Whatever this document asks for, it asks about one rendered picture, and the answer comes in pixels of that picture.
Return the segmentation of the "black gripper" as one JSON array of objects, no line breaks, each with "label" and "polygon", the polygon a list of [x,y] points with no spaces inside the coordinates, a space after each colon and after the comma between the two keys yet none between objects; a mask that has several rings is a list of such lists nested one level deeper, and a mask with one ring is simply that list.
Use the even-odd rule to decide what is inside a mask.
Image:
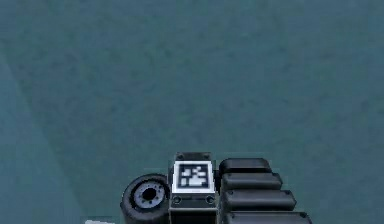
[{"label": "black gripper", "polygon": [[124,224],[169,224],[167,177],[151,173],[131,181],[122,193]]}]

